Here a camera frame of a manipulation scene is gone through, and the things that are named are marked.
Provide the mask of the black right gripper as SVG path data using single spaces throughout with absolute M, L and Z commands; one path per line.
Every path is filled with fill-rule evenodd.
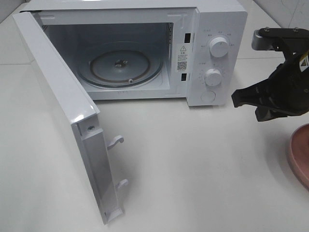
M 231 95 L 235 108 L 256 106 L 258 122 L 278 118 L 277 109 L 299 116 L 309 111 L 309 31 L 301 28 L 261 28 L 253 32 L 252 49 L 283 52 L 286 59 L 268 80 L 237 89 Z

